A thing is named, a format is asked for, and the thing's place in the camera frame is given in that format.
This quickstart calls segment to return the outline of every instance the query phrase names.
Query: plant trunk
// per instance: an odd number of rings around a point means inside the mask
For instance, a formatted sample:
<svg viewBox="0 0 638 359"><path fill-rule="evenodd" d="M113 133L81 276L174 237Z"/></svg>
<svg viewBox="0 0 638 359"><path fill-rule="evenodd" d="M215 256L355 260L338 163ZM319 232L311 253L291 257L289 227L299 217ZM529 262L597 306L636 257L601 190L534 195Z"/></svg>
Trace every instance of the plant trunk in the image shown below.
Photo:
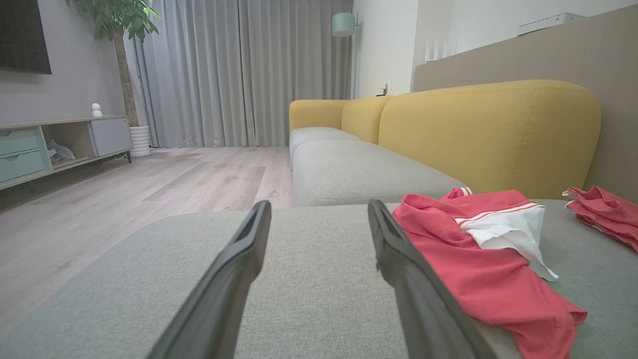
<svg viewBox="0 0 638 359"><path fill-rule="evenodd" d="M124 50L124 33L115 32L113 34L113 44L115 45L115 55L117 56L117 67L122 81L122 94L124 95L124 109L130 127L139 126L137 123L137 110L135 109L135 99L133 97L133 85L131 84L131 74L128 71L126 61L126 51Z"/></svg>

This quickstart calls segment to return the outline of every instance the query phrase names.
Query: gray fabric upholstery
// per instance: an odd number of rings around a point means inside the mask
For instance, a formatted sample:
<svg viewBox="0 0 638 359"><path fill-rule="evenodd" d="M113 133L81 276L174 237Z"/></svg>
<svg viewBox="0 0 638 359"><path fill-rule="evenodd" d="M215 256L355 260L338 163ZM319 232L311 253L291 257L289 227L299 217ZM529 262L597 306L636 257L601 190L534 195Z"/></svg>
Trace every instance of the gray fabric upholstery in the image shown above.
<svg viewBox="0 0 638 359"><path fill-rule="evenodd" d="M293 159L296 206L401 202L408 193L441 198L460 181L381 146L363 141L301 144Z"/></svg>
<svg viewBox="0 0 638 359"><path fill-rule="evenodd" d="M245 215L141 229L1 339L0 358L145 356ZM405 357L394 292L375 265L365 206L274 211L235 357Z"/></svg>
<svg viewBox="0 0 638 359"><path fill-rule="evenodd" d="M290 168L295 150L300 144L310 141L339 140L339 141L361 141L355 135L341 131L332 127L302 127L290 132Z"/></svg>
<svg viewBox="0 0 638 359"><path fill-rule="evenodd" d="M589 311L573 358L638 356L638 254L547 206L549 285ZM396 204L388 204L390 209ZM133 234L72 279L0 342L1 358L139 358L175 314L245 212L168 218ZM500 358L509 332L477 323ZM237 358L405 357L392 289L375 269L365 205L273 212L250 289Z"/></svg>

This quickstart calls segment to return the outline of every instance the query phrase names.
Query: television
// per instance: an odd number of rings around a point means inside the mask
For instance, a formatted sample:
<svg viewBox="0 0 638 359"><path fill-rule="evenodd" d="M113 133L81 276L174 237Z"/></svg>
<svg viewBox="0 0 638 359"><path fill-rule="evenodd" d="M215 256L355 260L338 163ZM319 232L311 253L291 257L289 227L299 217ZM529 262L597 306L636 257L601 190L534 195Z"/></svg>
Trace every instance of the television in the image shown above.
<svg viewBox="0 0 638 359"><path fill-rule="evenodd" d="M38 0L0 0L0 69L51 73Z"/></svg>

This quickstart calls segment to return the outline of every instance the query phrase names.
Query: cabinet door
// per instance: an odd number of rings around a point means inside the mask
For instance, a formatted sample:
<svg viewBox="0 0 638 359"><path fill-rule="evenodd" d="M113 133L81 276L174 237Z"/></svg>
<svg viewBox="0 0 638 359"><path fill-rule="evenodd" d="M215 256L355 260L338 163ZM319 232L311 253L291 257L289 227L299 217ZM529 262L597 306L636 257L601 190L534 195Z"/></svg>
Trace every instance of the cabinet door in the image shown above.
<svg viewBox="0 0 638 359"><path fill-rule="evenodd" d="M93 144L98 156L123 152L133 148L131 132L126 118L96 119L91 121Z"/></svg>
<svg viewBox="0 0 638 359"><path fill-rule="evenodd" d="M38 139L33 128L0 131L0 156L35 149L38 146Z"/></svg>

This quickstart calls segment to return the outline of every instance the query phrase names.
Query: wooden floor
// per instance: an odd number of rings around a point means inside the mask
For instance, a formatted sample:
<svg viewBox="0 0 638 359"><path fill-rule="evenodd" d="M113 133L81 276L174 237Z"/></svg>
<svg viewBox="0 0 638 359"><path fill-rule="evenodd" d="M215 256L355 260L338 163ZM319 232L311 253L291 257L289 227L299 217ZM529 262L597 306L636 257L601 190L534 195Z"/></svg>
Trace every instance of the wooden floor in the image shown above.
<svg viewBox="0 0 638 359"><path fill-rule="evenodd" d="M133 231L159 219L292 205L287 147L157 149L0 213L0 335Z"/></svg>

